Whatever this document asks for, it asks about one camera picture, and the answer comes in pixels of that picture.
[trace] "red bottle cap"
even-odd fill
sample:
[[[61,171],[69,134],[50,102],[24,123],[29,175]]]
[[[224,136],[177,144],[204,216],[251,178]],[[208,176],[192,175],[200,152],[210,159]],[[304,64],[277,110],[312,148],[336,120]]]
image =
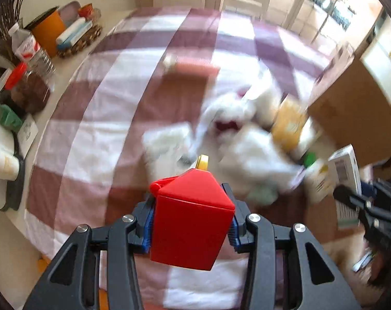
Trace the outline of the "red bottle cap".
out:
[[[7,78],[6,84],[4,84],[4,88],[6,90],[11,90],[17,82],[22,79],[22,76],[25,74],[27,70],[27,65],[23,62],[19,63],[10,74],[9,78]]]

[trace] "red plastic container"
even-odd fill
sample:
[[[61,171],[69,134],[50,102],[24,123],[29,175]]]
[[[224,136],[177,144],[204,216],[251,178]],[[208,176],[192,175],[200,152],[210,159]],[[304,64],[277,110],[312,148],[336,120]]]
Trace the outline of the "red plastic container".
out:
[[[156,181],[150,258],[211,270],[234,216],[234,204],[210,172],[190,169]]]

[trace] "yellow cap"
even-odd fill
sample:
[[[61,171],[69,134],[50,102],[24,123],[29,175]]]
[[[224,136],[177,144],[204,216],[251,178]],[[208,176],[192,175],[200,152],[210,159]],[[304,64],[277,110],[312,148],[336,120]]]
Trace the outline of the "yellow cap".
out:
[[[195,165],[196,169],[207,171],[208,168],[208,156],[200,155],[197,159],[197,163]]]

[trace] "bottle label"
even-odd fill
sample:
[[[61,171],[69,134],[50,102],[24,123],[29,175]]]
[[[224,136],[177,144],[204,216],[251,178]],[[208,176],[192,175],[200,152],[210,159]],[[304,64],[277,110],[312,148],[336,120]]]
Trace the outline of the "bottle label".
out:
[[[27,63],[40,50],[40,44],[33,35],[26,38],[17,48],[15,55],[23,62]]]

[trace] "purple and white checkered tablecloth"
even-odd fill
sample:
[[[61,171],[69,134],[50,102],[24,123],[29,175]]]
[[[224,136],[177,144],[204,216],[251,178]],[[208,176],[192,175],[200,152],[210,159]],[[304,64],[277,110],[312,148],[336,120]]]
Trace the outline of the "purple and white checkered tablecloth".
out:
[[[166,53],[210,59],[220,73],[213,85],[167,78]],[[306,101],[328,63],[293,33],[243,16],[136,10],[85,59],[47,124],[29,185],[27,236],[52,258],[77,225],[100,227],[130,213],[148,187],[146,130],[183,121],[195,127],[211,101],[267,69],[284,92]],[[143,300],[175,309],[237,307],[246,265],[228,240],[210,272],[136,258]]]

